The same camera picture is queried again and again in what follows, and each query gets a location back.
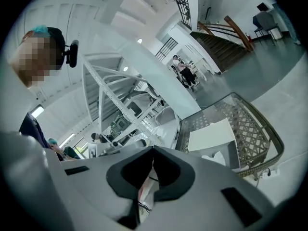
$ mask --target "window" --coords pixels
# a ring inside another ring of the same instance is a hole
[[[88,142],[85,140],[85,138],[79,140],[73,149],[81,159],[89,158]]]

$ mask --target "gray floor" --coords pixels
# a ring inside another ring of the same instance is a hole
[[[261,180],[258,188],[274,205],[293,196],[308,166],[308,56],[304,54],[287,76],[252,104],[266,117],[284,143],[281,159],[271,167],[280,175]],[[253,185],[252,177],[247,180]]]
[[[247,54],[221,76],[206,75],[194,93],[200,106],[209,106],[234,91],[265,116],[284,143],[284,153],[271,170],[280,175],[261,179],[258,188],[278,205],[292,197],[308,166],[308,56],[290,38],[273,46],[270,40],[255,42]],[[276,154],[269,150],[266,160]],[[256,186],[254,177],[246,180]]]
[[[255,50],[235,63],[220,76],[206,74],[195,94],[200,106],[209,106],[230,92],[236,92],[251,102],[282,80],[305,52],[303,46],[293,43],[289,37],[262,43],[254,42]]]

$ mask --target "black equipment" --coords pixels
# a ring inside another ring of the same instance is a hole
[[[66,45],[70,47],[70,49],[64,52],[64,56],[66,56],[66,63],[69,64],[71,68],[77,65],[78,45],[78,40],[74,40],[70,46]]]

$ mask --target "black chair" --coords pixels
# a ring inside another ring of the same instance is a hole
[[[262,30],[263,30],[263,27],[260,25],[260,23],[258,22],[257,20],[257,16],[255,15],[254,17],[252,17],[252,23],[257,27],[257,29],[255,30],[255,34],[256,34],[256,37],[258,38],[259,42],[261,43],[261,40],[260,38],[258,37],[258,34],[257,32],[260,33],[261,37],[264,36]]]
[[[256,18],[260,25],[263,27],[263,30],[266,31],[268,34],[271,34],[270,39],[272,40],[273,45],[275,45],[273,40],[274,35],[272,34],[271,30],[277,28],[280,34],[282,33],[279,26],[275,23],[273,16],[270,13],[261,11],[259,14],[256,15]]]

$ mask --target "fluorescent light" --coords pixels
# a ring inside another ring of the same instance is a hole
[[[74,133],[72,133],[62,144],[60,144],[60,148],[65,145],[66,142],[68,142],[73,136],[75,136]]]
[[[34,111],[31,112],[31,115],[34,118],[37,118],[43,111],[44,111],[44,108],[41,105],[39,105],[38,107],[34,109]]]

